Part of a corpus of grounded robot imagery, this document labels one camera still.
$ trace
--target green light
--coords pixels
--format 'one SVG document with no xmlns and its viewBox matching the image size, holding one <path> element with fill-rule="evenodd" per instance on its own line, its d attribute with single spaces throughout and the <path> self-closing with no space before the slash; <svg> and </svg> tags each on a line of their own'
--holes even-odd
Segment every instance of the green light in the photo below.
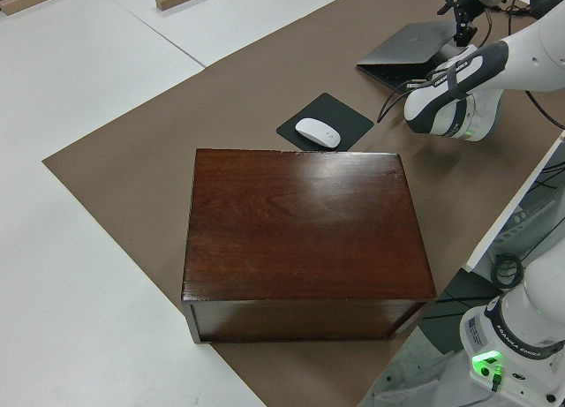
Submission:
<svg viewBox="0 0 565 407">
<path fill-rule="evenodd" d="M 498 358 L 500 356 L 501 354 L 498 351 L 492 350 L 484 354 L 478 354 L 477 356 L 474 356 L 471 360 L 473 363 L 479 363 L 481 361 L 488 360 L 490 358 Z"/>
</svg>

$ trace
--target white computer mouse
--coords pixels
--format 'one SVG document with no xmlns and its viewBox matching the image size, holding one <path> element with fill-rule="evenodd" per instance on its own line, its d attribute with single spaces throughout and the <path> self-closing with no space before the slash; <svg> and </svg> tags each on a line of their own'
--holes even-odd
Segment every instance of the white computer mouse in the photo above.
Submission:
<svg viewBox="0 0 565 407">
<path fill-rule="evenodd" d="M 326 148 L 335 148 L 342 140 L 333 127 L 315 118 L 303 118 L 297 123 L 296 130 L 305 138 Z"/>
</svg>

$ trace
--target white tabletop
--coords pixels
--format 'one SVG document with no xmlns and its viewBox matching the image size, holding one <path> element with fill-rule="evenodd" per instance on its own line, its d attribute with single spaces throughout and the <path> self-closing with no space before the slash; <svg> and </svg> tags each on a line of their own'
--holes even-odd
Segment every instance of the white tabletop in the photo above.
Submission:
<svg viewBox="0 0 565 407">
<path fill-rule="evenodd" d="M 41 163 L 201 67 L 111 0 L 0 16 L 0 405 L 263 405 Z"/>
<path fill-rule="evenodd" d="M 334 0 L 192 0 L 167 11 L 155 0 L 115 1 L 208 66 Z"/>
</svg>

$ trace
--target wooden box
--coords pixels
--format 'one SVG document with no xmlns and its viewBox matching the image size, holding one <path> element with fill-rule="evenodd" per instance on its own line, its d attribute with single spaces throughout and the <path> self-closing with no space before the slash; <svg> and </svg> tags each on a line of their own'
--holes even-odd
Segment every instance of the wooden box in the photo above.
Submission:
<svg viewBox="0 0 565 407">
<path fill-rule="evenodd" d="M 388 337 L 434 298 L 399 155 L 197 151 L 195 342 Z"/>
</svg>

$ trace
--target brown paper sheet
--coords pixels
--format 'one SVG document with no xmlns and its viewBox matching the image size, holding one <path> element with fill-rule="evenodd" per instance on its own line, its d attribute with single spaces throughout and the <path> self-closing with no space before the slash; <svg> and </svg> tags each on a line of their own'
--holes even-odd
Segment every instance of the brown paper sheet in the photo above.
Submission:
<svg viewBox="0 0 565 407">
<path fill-rule="evenodd" d="M 337 0 L 45 164 L 179 305 L 195 149 L 293 150 L 275 129 L 323 92 L 376 117 L 389 90 L 357 70 L 356 62 L 400 27 L 434 19 L 442 1 Z M 494 13 L 493 19 L 495 40 L 504 35 L 506 16 Z M 476 23 L 479 42 L 486 21 Z M 530 21 L 513 23 L 517 29 Z M 539 99 L 565 117 L 560 97 Z M 401 154 L 440 293 L 558 136 L 524 93 L 507 92 L 501 123 L 481 142 L 414 134 L 399 106 L 350 151 Z M 269 406 L 337 407 L 361 400 L 401 341 L 215 348 Z"/>
</svg>

